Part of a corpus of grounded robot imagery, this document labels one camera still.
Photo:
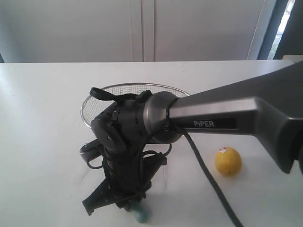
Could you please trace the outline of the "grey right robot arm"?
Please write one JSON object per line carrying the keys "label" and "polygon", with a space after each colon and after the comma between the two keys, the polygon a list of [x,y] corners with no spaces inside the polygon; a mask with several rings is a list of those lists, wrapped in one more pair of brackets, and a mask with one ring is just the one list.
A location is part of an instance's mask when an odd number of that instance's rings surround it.
{"label": "grey right robot arm", "polygon": [[82,202],[89,215],[145,198],[167,154],[144,147],[190,133],[255,136],[284,173],[303,161],[302,62],[186,97],[148,89],[115,95],[96,87],[89,94],[110,102],[90,123],[95,139],[80,151],[86,163],[103,158],[105,179]]}

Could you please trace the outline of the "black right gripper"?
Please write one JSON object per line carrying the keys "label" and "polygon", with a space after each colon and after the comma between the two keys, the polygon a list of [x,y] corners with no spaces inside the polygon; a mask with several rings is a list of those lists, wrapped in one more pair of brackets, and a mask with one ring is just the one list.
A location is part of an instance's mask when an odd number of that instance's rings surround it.
{"label": "black right gripper", "polygon": [[137,201],[146,197],[151,179],[161,166],[167,164],[167,152],[144,151],[146,142],[128,144],[124,141],[106,141],[103,144],[105,180],[82,201],[89,216],[95,209],[119,201],[116,206],[131,212]]}

